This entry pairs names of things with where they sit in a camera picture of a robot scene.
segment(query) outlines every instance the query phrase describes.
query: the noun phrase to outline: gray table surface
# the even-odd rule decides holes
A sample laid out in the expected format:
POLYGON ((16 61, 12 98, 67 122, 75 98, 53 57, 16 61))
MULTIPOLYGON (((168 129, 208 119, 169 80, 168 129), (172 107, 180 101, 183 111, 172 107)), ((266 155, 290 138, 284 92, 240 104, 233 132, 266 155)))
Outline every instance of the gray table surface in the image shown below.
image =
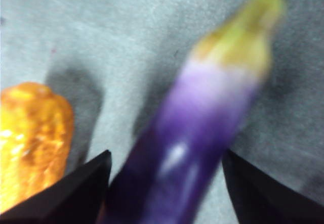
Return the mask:
MULTIPOLYGON (((67 172, 105 149, 112 176, 191 46, 244 0, 1 0, 1 88, 47 83, 69 99, 67 172)), ((233 150, 324 204, 324 0, 288 0, 273 74, 233 150)), ((237 223, 222 169, 196 223, 237 223)))

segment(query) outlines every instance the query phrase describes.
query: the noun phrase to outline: purple eggplant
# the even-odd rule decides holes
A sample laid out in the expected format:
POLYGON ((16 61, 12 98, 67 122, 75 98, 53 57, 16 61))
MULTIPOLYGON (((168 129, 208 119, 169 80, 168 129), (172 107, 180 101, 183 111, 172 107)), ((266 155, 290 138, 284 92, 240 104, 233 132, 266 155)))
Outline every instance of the purple eggplant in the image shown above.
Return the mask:
POLYGON ((98 223, 192 223, 266 79, 283 0, 248 0, 193 48, 109 187, 98 223))

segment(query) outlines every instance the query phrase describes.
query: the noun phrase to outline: gray fabric surface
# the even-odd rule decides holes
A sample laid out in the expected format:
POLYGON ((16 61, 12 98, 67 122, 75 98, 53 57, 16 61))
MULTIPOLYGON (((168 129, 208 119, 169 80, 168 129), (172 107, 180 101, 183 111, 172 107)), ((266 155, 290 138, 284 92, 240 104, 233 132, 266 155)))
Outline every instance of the gray fabric surface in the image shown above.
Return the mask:
MULTIPOLYGON (((49 84, 75 111, 68 172, 105 149, 114 176, 191 46, 244 0, 2 0, 1 88, 49 84)), ((288 0, 274 72, 233 149, 324 204, 324 0, 288 0)), ((222 171, 197 223, 236 223, 222 171)))

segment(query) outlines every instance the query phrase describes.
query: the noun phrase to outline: eggplant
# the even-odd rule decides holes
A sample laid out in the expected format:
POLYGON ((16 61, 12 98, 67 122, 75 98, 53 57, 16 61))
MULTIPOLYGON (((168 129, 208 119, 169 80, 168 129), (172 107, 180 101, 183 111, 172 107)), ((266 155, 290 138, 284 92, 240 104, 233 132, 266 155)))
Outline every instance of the eggplant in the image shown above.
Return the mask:
POLYGON ((192 223, 269 74, 284 0, 248 0, 193 48, 111 183, 98 223, 192 223))

